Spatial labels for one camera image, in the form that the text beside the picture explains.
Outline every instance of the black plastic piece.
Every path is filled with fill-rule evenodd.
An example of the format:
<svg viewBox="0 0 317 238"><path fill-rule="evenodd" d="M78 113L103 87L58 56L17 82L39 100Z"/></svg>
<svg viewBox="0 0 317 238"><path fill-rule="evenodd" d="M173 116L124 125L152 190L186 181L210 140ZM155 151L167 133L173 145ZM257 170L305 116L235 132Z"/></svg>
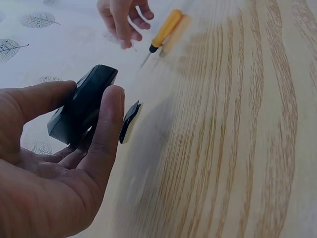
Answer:
<svg viewBox="0 0 317 238"><path fill-rule="evenodd" d="M78 143L98 120L104 90L112 85L118 70L96 65L78 81L75 93L48 122L49 135L65 144Z"/></svg>
<svg viewBox="0 0 317 238"><path fill-rule="evenodd" d="M133 120L133 118L137 115L139 108L141 104L139 104L139 101L137 101L127 112L127 114L124 117L123 120L123 126L120 132L119 141L121 144L123 144L125 134L127 133L129 124Z"/></svg>
<svg viewBox="0 0 317 238"><path fill-rule="evenodd" d="M150 48L149 48L149 51L150 51L151 53L155 53L157 50L158 50L158 48L157 48L157 47L154 47L153 45L151 45Z"/></svg>

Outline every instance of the metal screwdriver tip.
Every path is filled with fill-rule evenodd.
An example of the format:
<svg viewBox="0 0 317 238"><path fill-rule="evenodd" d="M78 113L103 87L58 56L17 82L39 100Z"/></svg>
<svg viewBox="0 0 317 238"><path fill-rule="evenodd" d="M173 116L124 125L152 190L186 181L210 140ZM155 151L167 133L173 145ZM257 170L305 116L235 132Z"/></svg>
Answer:
<svg viewBox="0 0 317 238"><path fill-rule="evenodd" d="M145 64L145 62L148 60L148 58L150 57L151 53L148 53L148 56L145 58L145 60L143 61L143 63L141 64L141 68L143 67L143 65Z"/></svg>

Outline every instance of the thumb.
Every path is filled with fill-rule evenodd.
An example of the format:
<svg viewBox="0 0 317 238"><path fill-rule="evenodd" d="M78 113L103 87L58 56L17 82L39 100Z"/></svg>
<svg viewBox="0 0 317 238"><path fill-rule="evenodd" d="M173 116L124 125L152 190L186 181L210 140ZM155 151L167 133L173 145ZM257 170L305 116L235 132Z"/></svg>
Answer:
<svg viewBox="0 0 317 238"><path fill-rule="evenodd" d="M76 90L74 81L47 82L25 88L0 90L0 98L14 105L24 123L61 107Z"/></svg>
<svg viewBox="0 0 317 238"><path fill-rule="evenodd" d="M93 179L102 192L106 189L116 157L123 115L124 90L118 86L106 88L95 135L87 156L77 166Z"/></svg>
<svg viewBox="0 0 317 238"><path fill-rule="evenodd" d="M117 36L126 47L131 46L131 27L128 22L130 6L129 0L113 0L110 5Z"/></svg>

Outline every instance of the hand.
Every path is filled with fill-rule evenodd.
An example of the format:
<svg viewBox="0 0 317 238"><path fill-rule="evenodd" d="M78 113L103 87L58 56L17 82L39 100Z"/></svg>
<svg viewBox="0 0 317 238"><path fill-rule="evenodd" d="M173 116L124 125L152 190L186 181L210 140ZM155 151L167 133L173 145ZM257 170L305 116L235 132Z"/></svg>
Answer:
<svg viewBox="0 0 317 238"><path fill-rule="evenodd" d="M121 40L123 49L132 47L131 39L142 40L141 34L128 22L128 16L140 29L150 28L150 24L145 22L138 14L136 6L139 6L142 15L147 20L154 18L148 0L98 0L97 2L98 11L109 32L115 38Z"/></svg>
<svg viewBox="0 0 317 238"><path fill-rule="evenodd" d="M20 148L23 125L63 105L74 82L0 89L0 237L72 236L93 221L115 160L124 92L108 87L81 143L54 155Z"/></svg>

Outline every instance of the light wood surface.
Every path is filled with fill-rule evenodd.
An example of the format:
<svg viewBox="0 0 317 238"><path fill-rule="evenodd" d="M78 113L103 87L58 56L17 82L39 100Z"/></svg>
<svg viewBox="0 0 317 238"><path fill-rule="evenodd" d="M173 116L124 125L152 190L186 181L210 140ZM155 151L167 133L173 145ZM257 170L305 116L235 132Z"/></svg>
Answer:
<svg viewBox="0 0 317 238"><path fill-rule="evenodd" d="M84 237L317 237L317 1L196 0L126 110Z"/></svg>

